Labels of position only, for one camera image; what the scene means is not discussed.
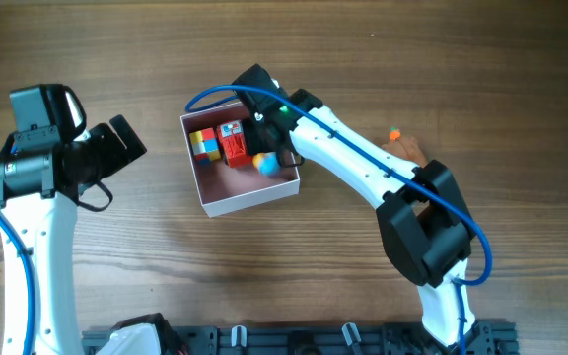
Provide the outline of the red toy fire truck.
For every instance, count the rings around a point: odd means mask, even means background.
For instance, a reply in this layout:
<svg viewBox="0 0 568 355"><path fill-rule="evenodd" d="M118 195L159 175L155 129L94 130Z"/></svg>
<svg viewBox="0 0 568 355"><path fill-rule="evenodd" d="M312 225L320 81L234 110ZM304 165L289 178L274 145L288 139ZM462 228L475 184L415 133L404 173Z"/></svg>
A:
<svg viewBox="0 0 568 355"><path fill-rule="evenodd" d="M240 168L252 162L246 143L242 122L233 120L215 129L217 140L222 147L226 164L230 168Z"/></svg>

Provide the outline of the blue orange cartoon figurine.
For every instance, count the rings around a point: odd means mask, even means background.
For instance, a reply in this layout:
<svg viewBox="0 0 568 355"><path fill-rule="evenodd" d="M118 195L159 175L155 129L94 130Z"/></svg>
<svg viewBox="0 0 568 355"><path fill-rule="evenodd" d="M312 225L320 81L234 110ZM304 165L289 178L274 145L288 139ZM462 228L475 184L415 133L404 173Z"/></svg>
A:
<svg viewBox="0 0 568 355"><path fill-rule="evenodd" d="M280 172L277 154L274 152L258 153L252 157L252 163L261 175L273 176Z"/></svg>

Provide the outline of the multicoloured puzzle cube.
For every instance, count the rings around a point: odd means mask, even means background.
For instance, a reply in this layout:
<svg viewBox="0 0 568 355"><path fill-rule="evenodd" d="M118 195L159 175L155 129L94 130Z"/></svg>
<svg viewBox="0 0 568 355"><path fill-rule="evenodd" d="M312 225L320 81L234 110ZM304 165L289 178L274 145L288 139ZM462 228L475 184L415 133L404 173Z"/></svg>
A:
<svg viewBox="0 0 568 355"><path fill-rule="evenodd" d="M213 128L191 132L188 138L193 159L197 164L209 164L221 159L217 137Z"/></svg>

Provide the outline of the white cardboard box pink interior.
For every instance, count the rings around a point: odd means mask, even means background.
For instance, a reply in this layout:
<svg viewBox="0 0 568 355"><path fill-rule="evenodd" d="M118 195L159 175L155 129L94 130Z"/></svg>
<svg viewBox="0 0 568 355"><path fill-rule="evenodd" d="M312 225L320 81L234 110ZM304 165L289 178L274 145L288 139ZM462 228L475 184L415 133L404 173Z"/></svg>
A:
<svg viewBox="0 0 568 355"><path fill-rule="evenodd" d="M297 168L283 168L278 175L269 177L262 175L252 164L234 169L221 161L208 164L195 162L189 143L190 133L248 117L249 112L241 103L186 113L180 117L196 190L201 206L210 218L299 193L301 178Z"/></svg>

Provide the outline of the brown plush capybara toy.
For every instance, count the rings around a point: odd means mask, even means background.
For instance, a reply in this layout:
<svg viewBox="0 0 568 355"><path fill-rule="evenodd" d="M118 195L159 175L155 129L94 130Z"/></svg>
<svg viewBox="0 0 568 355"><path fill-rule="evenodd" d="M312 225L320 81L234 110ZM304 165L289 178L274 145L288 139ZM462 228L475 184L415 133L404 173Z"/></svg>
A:
<svg viewBox="0 0 568 355"><path fill-rule="evenodd" d="M395 127L390 130L389 141L384 143L381 148L403 160L414 162L420 167L427 165L427 159L419 146L418 140L412 135L403 134Z"/></svg>

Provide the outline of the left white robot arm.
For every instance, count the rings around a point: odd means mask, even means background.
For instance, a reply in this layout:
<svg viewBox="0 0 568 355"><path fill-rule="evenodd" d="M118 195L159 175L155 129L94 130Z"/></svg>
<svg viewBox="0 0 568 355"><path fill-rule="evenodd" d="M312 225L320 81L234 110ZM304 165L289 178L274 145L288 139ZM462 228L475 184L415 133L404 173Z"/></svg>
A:
<svg viewBox="0 0 568 355"><path fill-rule="evenodd" d="M39 84L10 94L16 129L0 151L5 354L83 351L73 282L73 238L91 187L147 149L117 115L88 128L74 91Z"/></svg>

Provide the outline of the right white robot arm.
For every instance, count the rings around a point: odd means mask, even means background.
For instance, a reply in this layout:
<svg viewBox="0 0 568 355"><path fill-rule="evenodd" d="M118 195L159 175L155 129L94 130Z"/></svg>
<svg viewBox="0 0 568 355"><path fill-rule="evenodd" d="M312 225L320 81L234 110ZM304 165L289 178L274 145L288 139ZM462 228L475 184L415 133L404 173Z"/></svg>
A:
<svg viewBox="0 0 568 355"><path fill-rule="evenodd" d="M386 256L418 288L424 329L444 347L460 344L475 322L462 282L475 229L450 170L383 150L310 92L287 94L258 64L232 86L262 147L323 166L374 208Z"/></svg>

